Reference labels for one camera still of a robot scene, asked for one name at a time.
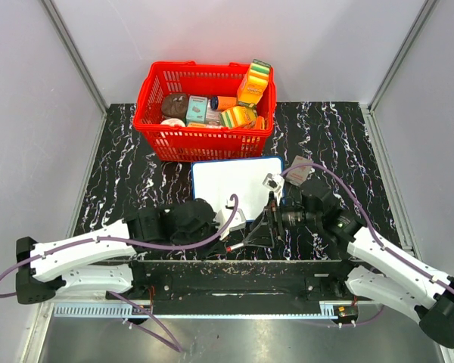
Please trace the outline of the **red capped whiteboard marker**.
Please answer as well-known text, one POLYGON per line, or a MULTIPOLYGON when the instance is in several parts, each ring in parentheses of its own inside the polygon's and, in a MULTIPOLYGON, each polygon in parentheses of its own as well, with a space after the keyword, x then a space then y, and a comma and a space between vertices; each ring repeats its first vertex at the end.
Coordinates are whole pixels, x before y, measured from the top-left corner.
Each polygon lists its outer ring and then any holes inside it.
POLYGON ((230 252, 232 252, 234 250, 238 250, 238 249, 241 249, 243 247, 245 247, 244 243, 233 244, 231 246, 226 247, 225 250, 226 250, 227 253, 230 253, 230 252))

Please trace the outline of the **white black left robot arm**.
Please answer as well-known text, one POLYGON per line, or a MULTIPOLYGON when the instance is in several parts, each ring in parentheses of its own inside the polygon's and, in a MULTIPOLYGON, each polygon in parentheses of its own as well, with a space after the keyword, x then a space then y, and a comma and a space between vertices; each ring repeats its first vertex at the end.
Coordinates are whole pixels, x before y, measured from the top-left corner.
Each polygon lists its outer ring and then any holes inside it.
POLYGON ((133 299, 147 294, 148 279, 127 268, 125 277, 95 272, 90 278, 79 268, 106 259, 134 256, 145 250, 195 250, 224 238, 238 209, 231 196, 225 208, 214 211, 203 199, 180 204, 148 207, 105 228, 48 243, 31 237, 16 242, 18 269, 15 293, 22 305, 53 299, 77 289, 111 290, 133 299))

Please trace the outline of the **white whiteboard blue frame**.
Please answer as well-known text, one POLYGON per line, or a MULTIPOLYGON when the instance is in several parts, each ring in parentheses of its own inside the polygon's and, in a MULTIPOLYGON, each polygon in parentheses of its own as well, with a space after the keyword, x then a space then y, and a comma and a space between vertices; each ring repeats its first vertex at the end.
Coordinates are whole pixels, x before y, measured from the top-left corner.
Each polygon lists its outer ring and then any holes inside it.
POLYGON ((268 174, 283 170, 280 157, 215 160, 193 163, 191 180, 193 198, 207 201, 217 212, 232 194, 238 196, 238 208, 252 222, 267 204, 269 189, 263 185, 268 174))

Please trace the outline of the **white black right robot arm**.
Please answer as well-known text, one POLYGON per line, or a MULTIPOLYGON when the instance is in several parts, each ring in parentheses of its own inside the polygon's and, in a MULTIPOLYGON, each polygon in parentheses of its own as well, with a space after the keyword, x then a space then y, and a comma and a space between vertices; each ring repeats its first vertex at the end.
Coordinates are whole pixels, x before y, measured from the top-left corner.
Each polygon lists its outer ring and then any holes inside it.
POLYGON ((317 179, 298 186, 294 199, 280 197, 284 183, 269 174, 267 204, 244 239, 271 244, 285 240, 290 228, 305 226, 341 252, 360 260, 344 262, 328 282, 332 296, 371 299, 411 318, 434 342, 454 349, 454 275, 440 271, 385 240, 368 222, 341 207, 333 192, 317 179))

